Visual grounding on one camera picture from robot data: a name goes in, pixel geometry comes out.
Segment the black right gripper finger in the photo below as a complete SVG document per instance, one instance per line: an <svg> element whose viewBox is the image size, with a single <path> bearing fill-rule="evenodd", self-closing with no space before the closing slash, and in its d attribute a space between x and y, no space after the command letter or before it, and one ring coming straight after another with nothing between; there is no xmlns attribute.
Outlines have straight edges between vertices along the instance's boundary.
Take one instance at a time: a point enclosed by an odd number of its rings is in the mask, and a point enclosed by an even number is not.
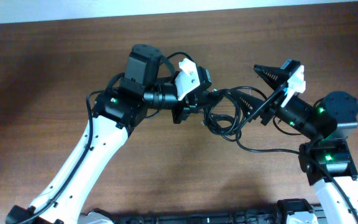
<svg viewBox="0 0 358 224"><path fill-rule="evenodd" d="M280 67L254 65L253 70L273 90L288 86L289 72Z"/></svg>
<svg viewBox="0 0 358 224"><path fill-rule="evenodd" d="M231 96L235 99L236 103L240 106L245 117L249 117L264 103L264 100L239 90L233 90L230 91L230 93Z"/></svg>

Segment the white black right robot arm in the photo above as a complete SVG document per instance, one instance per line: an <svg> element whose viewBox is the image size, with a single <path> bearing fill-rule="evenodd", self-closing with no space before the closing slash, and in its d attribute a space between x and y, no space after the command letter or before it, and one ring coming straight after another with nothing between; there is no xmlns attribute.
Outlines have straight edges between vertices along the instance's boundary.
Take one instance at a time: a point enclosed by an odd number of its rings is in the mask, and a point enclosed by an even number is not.
<svg viewBox="0 0 358 224"><path fill-rule="evenodd" d="M238 124L240 141L246 123L260 117L262 124L278 118L309 142L295 154L325 212L328 223L358 223L358 172L347 139L358 126L358 100L345 91L334 91L313 105L299 98L306 90L305 67L289 60L281 67L254 65L254 72L273 90L255 98L240 88L230 90L245 119Z"/></svg>

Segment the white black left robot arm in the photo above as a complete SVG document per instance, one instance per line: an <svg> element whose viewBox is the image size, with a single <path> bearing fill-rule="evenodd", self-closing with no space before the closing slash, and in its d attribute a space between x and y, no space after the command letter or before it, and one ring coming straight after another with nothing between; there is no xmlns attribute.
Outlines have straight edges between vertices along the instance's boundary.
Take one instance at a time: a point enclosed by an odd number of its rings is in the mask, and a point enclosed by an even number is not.
<svg viewBox="0 0 358 224"><path fill-rule="evenodd" d="M135 44L125 72L94 91L94 101L86 100L88 123L57 175L28 208L13 206L6 223L78 223L102 171L149 109L170 110L179 124L209 103L208 70L189 55L178 66L175 70L158 48Z"/></svg>

